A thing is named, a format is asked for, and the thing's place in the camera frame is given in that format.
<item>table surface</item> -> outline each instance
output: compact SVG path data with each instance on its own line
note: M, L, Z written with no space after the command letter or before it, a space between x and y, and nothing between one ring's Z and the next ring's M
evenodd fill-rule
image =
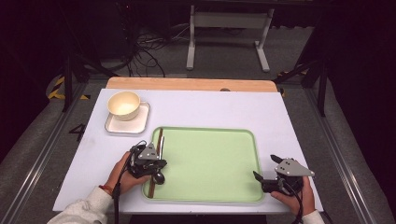
M249 86L256 91L249 91ZM64 210L105 183L109 171L123 153L140 140L150 141L153 131L160 126L249 130L255 135L262 175L267 179L276 177L276 163L271 160L271 154L294 158L306 166L282 97L271 81L113 77L106 87L111 89L103 89L99 94L54 211ZM219 91L223 88L233 91ZM106 102L112 94L122 90L134 90L142 101L150 103L147 127L140 134L109 133L105 129ZM323 211L315 185L313 182L311 185L316 208ZM137 187L120 197L120 211L131 214L276 214L289 212L289 209L268 194L258 203L170 202L149 200L142 188Z

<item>sleeve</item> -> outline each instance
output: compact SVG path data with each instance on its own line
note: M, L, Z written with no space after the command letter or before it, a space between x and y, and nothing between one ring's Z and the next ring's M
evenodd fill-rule
M87 199L69 204L62 213L53 217L48 224L107 223L106 211L111 204L111 196L102 189L95 188Z
M323 218L321 217L318 210L303 216L303 223L304 224L324 224Z

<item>human hand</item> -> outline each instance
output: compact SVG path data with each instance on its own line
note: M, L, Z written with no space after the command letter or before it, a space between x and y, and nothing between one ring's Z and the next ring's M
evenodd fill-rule
M298 193L299 197L303 194L303 216L308 215L314 212L315 209L315 198L314 198L314 191L311 188L311 184L309 182L308 176L303 176L303 189L301 192ZM283 204L287 205L290 211L297 216L300 204L298 203L296 197L294 196L287 196L277 191L271 192L271 196L276 198L277 200L281 201Z
M129 155L131 152L126 152L120 161L118 161L115 165L113 170L110 173L110 176L108 177L107 182L105 183L106 186L109 186L111 188L115 188L117 181L120 176L120 172L122 170L122 167L124 166L125 162L128 160ZM139 184L144 184L146 181L150 180L151 176L150 175L145 175L142 176L138 179L134 178L131 174L129 174L128 171L124 172L122 174L121 180L120 180L120 193L125 193L131 188L133 188L136 185Z

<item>light green tray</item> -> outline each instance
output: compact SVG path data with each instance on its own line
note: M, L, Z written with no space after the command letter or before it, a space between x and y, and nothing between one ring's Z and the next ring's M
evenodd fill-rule
M157 145L160 128L152 136ZM163 185L153 200L254 203L263 198L261 172L248 130L163 127ZM143 187L149 195L149 182Z

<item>stick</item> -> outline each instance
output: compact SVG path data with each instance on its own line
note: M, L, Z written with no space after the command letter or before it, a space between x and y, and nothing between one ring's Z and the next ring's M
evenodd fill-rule
M163 128L160 129L160 135L158 136L157 147L156 147L157 155L159 155L159 153L160 153L161 138L163 138ZM154 197L154 190L155 190L155 182L154 182L154 178L151 177L150 182L149 182L149 190L148 190L149 198Z

